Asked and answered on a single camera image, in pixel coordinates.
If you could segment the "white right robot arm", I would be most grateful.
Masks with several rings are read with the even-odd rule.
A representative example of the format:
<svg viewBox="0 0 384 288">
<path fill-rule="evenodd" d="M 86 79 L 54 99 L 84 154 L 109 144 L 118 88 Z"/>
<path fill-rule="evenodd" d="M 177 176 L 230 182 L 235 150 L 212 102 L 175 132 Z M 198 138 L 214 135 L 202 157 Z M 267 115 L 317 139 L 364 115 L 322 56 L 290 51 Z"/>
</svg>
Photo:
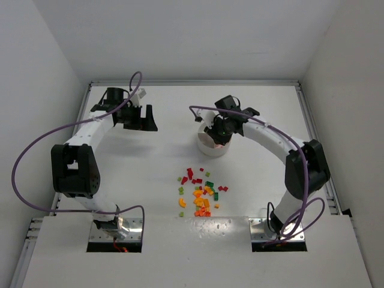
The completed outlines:
<svg viewBox="0 0 384 288">
<path fill-rule="evenodd" d="M 269 216 L 271 230 L 280 235 L 287 224 L 302 217 L 303 206 L 320 190 L 331 173 L 317 140 L 303 141 L 282 132 L 260 116 L 254 108 L 241 108 L 237 98 L 228 95 L 215 102 L 215 110 L 200 112 L 204 132 L 215 144 L 228 144 L 234 134 L 255 141 L 273 153 L 285 166 L 286 192 Z"/>
</svg>

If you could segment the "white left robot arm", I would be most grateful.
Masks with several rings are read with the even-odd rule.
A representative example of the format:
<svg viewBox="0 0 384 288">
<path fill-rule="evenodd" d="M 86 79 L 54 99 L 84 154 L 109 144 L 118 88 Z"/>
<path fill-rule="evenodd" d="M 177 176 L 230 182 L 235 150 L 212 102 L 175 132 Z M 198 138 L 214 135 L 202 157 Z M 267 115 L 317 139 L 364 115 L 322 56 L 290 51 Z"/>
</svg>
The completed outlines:
<svg viewBox="0 0 384 288">
<path fill-rule="evenodd" d="M 101 176 L 94 153 L 106 133 L 118 124 L 127 130 L 158 130 L 150 104 L 145 107 L 145 116 L 141 115 L 140 100 L 145 95 L 143 88 L 131 92 L 107 88 L 90 110 L 89 122 L 63 145 L 51 149 L 55 191 L 90 210 L 97 229 L 119 240 L 128 236 L 129 226 L 119 215 L 118 205 L 100 191 Z"/>
</svg>

